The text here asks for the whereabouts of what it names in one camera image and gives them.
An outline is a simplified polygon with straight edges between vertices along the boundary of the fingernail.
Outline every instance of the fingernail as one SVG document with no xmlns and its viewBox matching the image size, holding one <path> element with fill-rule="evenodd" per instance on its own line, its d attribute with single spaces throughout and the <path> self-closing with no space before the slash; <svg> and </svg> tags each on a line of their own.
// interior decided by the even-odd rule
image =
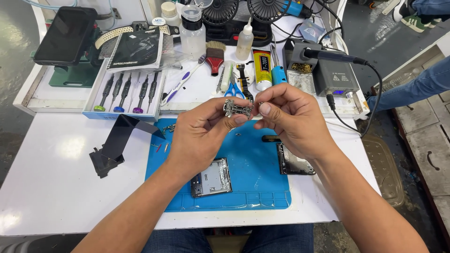
<svg viewBox="0 0 450 253">
<path fill-rule="evenodd" d="M 244 122 L 247 121 L 247 118 L 246 118 L 246 117 L 237 117 L 234 121 L 235 121 L 237 124 L 242 124 L 242 123 L 244 123 Z"/>
<path fill-rule="evenodd" d="M 270 105 L 268 103 L 263 103 L 259 106 L 259 113 L 263 115 L 268 115 L 270 112 Z"/>
</svg>

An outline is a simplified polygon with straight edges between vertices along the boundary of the drawer handle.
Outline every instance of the drawer handle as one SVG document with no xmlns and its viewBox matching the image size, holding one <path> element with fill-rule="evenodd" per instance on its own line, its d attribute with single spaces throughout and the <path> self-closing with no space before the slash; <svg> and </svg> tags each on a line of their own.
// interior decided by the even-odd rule
<svg viewBox="0 0 450 253">
<path fill-rule="evenodd" d="M 435 170 L 437 170 L 437 171 L 439 171 L 440 170 L 440 168 L 439 167 L 436 167 L 436 166 L 434 166 L 433 165 L 433 163 L 431 162 L 431 159 L 430 159 L 430 155 L 432 154 L 433 152 L 431 152 L 431 151 L 428 151 L 428 154 L 427 154 L 427 160 L 428 160 L 428 162 L 430 163 L 430 165 L 431 165 L 431 167 L 433 167 Z"/>
</svg>

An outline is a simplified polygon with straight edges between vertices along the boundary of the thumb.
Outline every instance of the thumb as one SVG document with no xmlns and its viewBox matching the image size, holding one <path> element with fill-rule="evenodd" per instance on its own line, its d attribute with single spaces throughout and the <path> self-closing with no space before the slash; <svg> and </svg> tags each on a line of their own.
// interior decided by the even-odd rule
<svg viewBox="0 0 450 253">
<path fill-rule="evenodd" d="M 232 117 L 223 117 L 208 134 L 223 140 L 231 129 L 244 124 L 247 120 L 247 117 L 242 114 L 235 114 Z"/>
<path fill-rule="evenodd" d="M 265 102 L 259 106 L 259 113 L 267 120 L 277 125 L 283 125 L 289 114 L 285 113 L 279 107 Z"/>
</svg>

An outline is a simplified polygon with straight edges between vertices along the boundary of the red handled brush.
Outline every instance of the red handled brush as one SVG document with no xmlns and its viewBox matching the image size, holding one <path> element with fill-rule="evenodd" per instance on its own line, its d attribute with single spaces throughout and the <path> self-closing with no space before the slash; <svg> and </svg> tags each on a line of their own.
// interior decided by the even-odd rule
<svg viewBox="0 0 450 253">
<path fill-rule="evenodd" d="M 211 66 L 211 75 L 219 75 L 219 67 L 224 62 L 224 51 L 226 45 L 218 41 L 206 42 L 206 62 Z"/>
</svg>

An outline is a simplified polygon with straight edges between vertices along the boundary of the hand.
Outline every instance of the hand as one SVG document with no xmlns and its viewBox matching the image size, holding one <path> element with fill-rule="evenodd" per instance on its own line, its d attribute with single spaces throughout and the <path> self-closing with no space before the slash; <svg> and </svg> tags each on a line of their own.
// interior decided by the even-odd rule
<svg viewBox="0 0 450 253">
<path fill-rule="evenodd" d="M 252 105 L 237 97 L 213 98 L 198 107 L 180 113 L 176 120 L 170 153 L 165 166 L 175 171 L 184 182 L 206 170 L 217 155 L 228 132 L 248 119 L 243 114 L 225 117 L 225 100 L 240 106 Z"/>
<path fill-rule="evenodd" d="M 252 114 L 263 116 L 255 129 L 274 129 L 295 156 L 316 159 L 338 149 L 317 100 L 298 88 L 288 83 L 272 86 L 256 95 L 255 105 Z"/>
</svg>

